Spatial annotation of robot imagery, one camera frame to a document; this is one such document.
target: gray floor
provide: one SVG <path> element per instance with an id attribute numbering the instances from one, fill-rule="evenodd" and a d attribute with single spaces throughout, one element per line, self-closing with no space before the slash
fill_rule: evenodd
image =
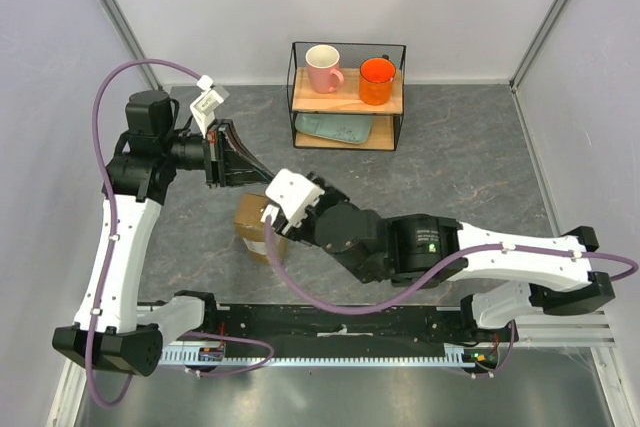
<path id="1" fill-rule="evenodd" d="M 376 209 L 384 217 L 430 213 L 497 231 L 550 234 L 505 85 L 407 86 L 396 152 L 294 149 L 284 87 L 229 91 L 218 117 L 233 119 L 244 144 L 273 171 L 315 171 L 356 205 Z M 188 103 L 183 105 L 187 111 Z M 264 186 L 246 190 L 264 191 Z M 210 191 L 203 173 L 179 173 L 149 243 L 141 300 L 168 300 L 174 292 L 190 289 L 213 292 L 226 302 L 300 301 L 269 266 L 247 255 L 235 235 L 233 217 L 244 191 Z M 397 293 L 388 283 L 360 284 L 319 249 L 290 247 L 286 267 L 305 289 L 323 299 L 376 302 Z M 411 300 L 450 305 L 493 285 L 486 280 L 447 284 Z"/>
<path id="2" fill-rule="evenodd" d="M 431 213 L 497 231 L 550 234 L 507 86 L 407 86 L 394 153 L 295 150 L 283 87 L 229 90 L 218 115 L 232 118 L 245 145 L 274 171 L 316 171 L 356 205 L 383 216 Z M 299 302 L 269 266 L 249 258 L 234 234 L 243 191 L 209 191 L 202 174 L 179 174 L 150 241 L 141 300 L 168 300 L 192 289 L 226 302 Z M 375 302 L 397 293 L 387 284 L 361 285 L 319 250 L 300 245 L 291 246 L 286 267 L 304 288 L 333 302 Z M 411 301 L 455 305 L 492 285 L 447 284 Z M 100 383 L 114 392 L 121 381 L 102 376 Z M 590 356 L 518 350 L 491 381 L 419 368 L 270 368 L 200 381 L 156 372 L 135 379 L 115 410 L 85 402 L 77 425 L 178 424 L 607 426 L 610 420 Z"/>

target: teal plate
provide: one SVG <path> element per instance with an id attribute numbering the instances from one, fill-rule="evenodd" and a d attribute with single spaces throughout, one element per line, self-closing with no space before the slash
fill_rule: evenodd
<path id="1" fill-rule="evenodd" d="M 298 114 L 296 129 L 315 137 L 361 144 L 369 138 L 372 115 Z"/>

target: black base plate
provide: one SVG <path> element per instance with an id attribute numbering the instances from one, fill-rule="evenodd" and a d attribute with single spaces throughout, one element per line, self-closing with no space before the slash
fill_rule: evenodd
<path id="1" fill-rule="evenodd" d="M 278 358 L 441 357 L 444 343 L 494 340 L 494 331 L 464 332 L 459 310 L 440 312 L 437 307 L 398 306 L 349 316 L 308 305 L 223 304 L 217 314 L 226 335 L 268 342 Z M 432 329 L 433 323 L 442 328 Z M 362 335 L 326 335 L 345 329 L 347 334 Z M 508 341 L 508 329 L 502 330 L 496 332 L 501 341 Z M 262 357 L 264 348 L 229 342 L 226 355 Z"/>

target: mug handle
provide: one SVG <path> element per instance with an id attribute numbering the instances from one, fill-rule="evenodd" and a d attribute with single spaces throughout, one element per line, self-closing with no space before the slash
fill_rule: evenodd
<path id="1" fill-rule="evenodd" d="M 338 69 L 331 69 L 330 74 L 335 75 L 338 78 L 338 85 L 329 89 L 329 92 L 335 92 L 336 90 L 338 90 L 338 87 L 344 84 L 344 75 L 342 75 L 342 72 L 340 72 Z"/>

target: white wall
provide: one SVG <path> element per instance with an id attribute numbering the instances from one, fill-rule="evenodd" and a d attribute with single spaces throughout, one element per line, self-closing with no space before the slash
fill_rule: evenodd
<path id="1" fill-rule="evenodd" d="M 127 54 L 97 0 L 0 0 L 0 418 L 44 425 L 70 325 L 89 280 L 101 218 L 92 154 L 95 90 Z M 128 95 L 123 75 L 102 125 L 111 150 Z"/>
<path id="2" fill-rule="evenodd" d="M 284 83 L 294 40 L 407 44 L 410 81 L 508 79 L 552 1 L 118 0 L 148 56 L 225 83 Z"/>
<path id="3" fill-rule="evenodd" d="M 562 229 L 640 260 L 640 1 L 571 0 L 521 88 Z M 597 265 L 610 271 L 620 266 Z M 640 394 L 640 274 L 607 312 Z"/>

